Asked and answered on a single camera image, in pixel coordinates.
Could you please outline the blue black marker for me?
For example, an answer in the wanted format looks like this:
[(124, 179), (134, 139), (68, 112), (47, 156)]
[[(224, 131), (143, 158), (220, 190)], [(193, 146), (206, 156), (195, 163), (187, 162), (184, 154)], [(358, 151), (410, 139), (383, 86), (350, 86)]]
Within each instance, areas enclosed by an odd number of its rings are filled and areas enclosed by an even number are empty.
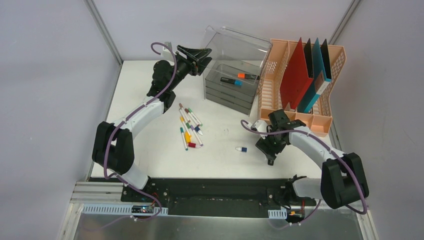
[(242, 81), (237, 80), (237, 79), (233, 79), (233, 78), (227, 78), (227, 77), (221, 77), (220, 82), (230, 84), (230, 85), (234, 85), (234, 86), (239, 86), (239, 87), (241, 87), (243, 85)]

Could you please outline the orange highlighter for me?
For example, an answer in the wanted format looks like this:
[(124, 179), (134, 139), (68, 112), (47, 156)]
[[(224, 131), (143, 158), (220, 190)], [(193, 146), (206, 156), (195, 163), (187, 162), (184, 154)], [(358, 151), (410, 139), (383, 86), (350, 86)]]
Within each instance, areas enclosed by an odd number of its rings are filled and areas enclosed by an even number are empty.
[(248, 73), (238, 73), (237, 77), (240, 79), (246, 79), (246, 80), (259, 80), (260, 76), (255, 74), (248, 74)]

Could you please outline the teal notebook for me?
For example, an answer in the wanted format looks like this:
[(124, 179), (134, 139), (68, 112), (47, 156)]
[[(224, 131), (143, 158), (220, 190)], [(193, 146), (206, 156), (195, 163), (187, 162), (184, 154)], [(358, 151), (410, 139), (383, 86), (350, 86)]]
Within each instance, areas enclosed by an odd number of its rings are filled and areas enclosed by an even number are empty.
[(311, 49), (311, 56), (313, 64), (313, 81), (297, 106), (297, 110), (301, 113), (310, 112), (314, 104), (332, 81), (327, 39), (324, 39), (324, 41), (320, 43), (319, 39), (316, 38)]

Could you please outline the small blue cap bottle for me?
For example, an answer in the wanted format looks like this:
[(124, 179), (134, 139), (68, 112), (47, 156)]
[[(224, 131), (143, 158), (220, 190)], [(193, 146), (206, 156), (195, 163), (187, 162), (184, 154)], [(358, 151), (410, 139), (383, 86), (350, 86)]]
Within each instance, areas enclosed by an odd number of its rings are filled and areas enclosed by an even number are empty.
[(236, 147), (235, 150), (242, 153), (246, 153), (248, 151), (246, 147)]

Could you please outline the red folder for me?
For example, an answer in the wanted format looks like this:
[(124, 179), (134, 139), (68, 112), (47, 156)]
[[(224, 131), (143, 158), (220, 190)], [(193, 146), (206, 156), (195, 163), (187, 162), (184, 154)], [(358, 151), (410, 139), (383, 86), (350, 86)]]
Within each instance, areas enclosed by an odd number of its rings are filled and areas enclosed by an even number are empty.
[(299, 39), (292, 51), (280, 84), (282, 108), (295, 110), (313, 81), (312, 46)]

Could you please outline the clear grey drawer box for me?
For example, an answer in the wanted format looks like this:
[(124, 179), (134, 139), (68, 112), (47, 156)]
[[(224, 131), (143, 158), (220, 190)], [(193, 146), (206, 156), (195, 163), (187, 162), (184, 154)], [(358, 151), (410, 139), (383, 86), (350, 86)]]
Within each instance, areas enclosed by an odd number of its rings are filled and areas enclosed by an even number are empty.
[[(249, 115), (260, 79), (238, 78), (239, 73), (260, 76), (273, 46), (270, 39), (229, 27), (208, 26), (201, 46), (209, 48), (212, 61), (203, 72), (204, 97)], [(220, 82), (221, 77), (242, 81), (242, 86)]]

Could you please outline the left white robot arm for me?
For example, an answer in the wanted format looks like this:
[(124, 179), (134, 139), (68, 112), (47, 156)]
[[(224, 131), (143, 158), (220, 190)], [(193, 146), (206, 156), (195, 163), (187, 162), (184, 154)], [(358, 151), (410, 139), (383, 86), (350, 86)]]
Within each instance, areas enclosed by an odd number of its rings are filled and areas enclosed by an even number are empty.
[(157, 61), (153, 66), (151, 86), (145, 99), (132, 111), (114, 122), (101, 122), (96, 128), (91, 159), (134, 187), (133, 195), (140, 202), (152, 198), (153, 189), (147, 185), (150, 177), (134, 162), (134, 139), (154, 119), (163, 115), (173, 104), (174, 89), (187, 76), (200, 76), (212, 57), (210, 48), (187, 48), (177, 46), (177, 51), (161, 43), (170, 53), (170, 59)]

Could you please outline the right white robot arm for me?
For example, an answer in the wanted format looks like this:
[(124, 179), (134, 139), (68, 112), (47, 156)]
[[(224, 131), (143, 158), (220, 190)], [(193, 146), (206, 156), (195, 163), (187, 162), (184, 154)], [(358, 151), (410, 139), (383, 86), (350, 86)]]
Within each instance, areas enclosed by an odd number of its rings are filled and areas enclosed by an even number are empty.
[(320, 168), (320, 178), (294, 176), (284, 190), (284, 200), (296, 205), (303, 198), (323, 200), (332, 209), (349, 206), (369, 196), (369, 187), (358, 154), (330, 147), (301, 120), (291, 120), (284, 110), (268, 115), (270, 122), (257, 120), (250, 130), (260, 132), (255, 146), (272, 166), (285, 147), (294, 146)]

